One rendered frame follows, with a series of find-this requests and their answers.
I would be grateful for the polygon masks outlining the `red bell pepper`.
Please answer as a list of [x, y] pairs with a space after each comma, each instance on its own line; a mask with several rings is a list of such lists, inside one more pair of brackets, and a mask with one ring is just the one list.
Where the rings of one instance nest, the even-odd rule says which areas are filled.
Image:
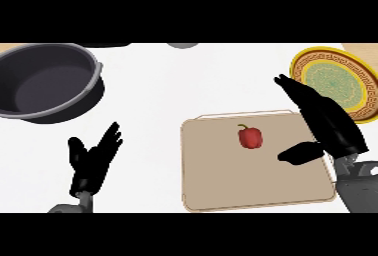
[[263, 145], [263, 134], [257, 128], [248, 127], [245, 124], [239, 124], [242, 130], [238, 131], [239, 142], [244, 148], [257, 149]]

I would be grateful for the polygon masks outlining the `pale wooden board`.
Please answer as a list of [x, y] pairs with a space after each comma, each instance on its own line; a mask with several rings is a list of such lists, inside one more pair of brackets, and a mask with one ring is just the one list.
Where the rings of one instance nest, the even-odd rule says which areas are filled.
[[378, 72], [378, 43], [343, 43], [343, 47]]

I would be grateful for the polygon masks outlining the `beige tray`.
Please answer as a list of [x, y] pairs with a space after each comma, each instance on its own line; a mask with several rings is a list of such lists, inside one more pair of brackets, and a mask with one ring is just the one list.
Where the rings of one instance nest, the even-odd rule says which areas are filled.
[[[239, 124], [257, 128], [263, 145], [247, 149]], [[294, 166], [278, 154], [313, 139], [291, 111], [211, 115], [182, 124], [182, 198], [192, 212], [331, 201], [335, 188], [324, 159]]]

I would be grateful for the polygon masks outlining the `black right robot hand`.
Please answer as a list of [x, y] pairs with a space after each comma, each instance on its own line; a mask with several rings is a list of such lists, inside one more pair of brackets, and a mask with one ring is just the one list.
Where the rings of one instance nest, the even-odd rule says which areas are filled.
[[328, 153], [335, 159], [369, 151], [360, 129], [338, 103], [307, 85], [279, 75], [275, 78], [300, 113], [315, 142], [301, 142], [278, 154], [278, 160], [301, 165]]

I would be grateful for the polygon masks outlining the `dark grey pot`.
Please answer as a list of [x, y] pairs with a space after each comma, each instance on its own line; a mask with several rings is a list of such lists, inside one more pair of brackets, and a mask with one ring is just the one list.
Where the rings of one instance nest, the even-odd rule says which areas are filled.
[[102, 63], [73, 43], [28, 43], [0, 53], [0, 117], [65, 122], [99, 103]]

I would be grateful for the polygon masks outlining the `dark object at edge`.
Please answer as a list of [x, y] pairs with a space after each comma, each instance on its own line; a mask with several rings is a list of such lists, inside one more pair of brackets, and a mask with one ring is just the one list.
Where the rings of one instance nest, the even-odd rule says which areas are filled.
[[86, 48], [112, 48], [112, 47], [124, 47], [132, 43], [75, 43]]

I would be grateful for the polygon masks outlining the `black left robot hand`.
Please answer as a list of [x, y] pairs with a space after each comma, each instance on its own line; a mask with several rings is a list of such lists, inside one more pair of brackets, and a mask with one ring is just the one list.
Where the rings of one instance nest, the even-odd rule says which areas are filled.
[[68, 140], [70, 164], [74, 168], [74, 177], [70, 195], [77, 197], [81, 192], [95, 195], [102, 187], [108, 169], [120, 146], [123, 144], [120, 125], [114, 122], [104, 134], [99, 144], [90, 149], [81, 140], [71, 137]]

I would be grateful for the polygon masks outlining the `yellow patterned plate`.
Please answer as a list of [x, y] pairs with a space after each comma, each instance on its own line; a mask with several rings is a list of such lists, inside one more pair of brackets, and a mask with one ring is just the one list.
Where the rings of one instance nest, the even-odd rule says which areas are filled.
[[358, 124], [378, 120], [378, 73], [352, 53], [325, 46], [304, 49], [290, 76], [338, 103]]

